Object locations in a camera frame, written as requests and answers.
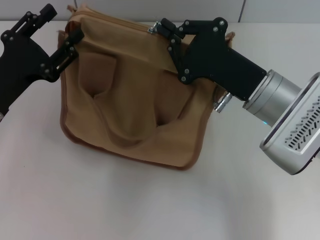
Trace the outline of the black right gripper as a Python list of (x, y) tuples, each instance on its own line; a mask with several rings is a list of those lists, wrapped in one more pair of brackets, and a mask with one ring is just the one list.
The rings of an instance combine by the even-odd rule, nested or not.
[[(225, 40), (227, 28), (228, 23), (222, 17), (214, 20), (187, 19), (180, 26), (163, 18), (157, 33), (169, 41), (168, 52), (184, 84), (200, 78), (209, 79), (246, 101), (267, 72), (229, 47)], [(182, 40), (186, 35), (194, 38), (183, 54)]]

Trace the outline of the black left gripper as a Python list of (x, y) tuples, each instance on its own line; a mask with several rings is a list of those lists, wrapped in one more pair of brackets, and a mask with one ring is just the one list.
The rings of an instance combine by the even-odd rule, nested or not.
[(57, 12), (46, 4), (39, 14), (27, 11), (9, 30), (1, 34), (4, 46), (0, 56), (0, 114), (5, 116), (11, 104), (35, 81), (56, 82), (60, 74), (79, 56), (76, 45), (84, 38), (80, 28), (58, 33), (58, 48), (48, 55), (30, 37)]

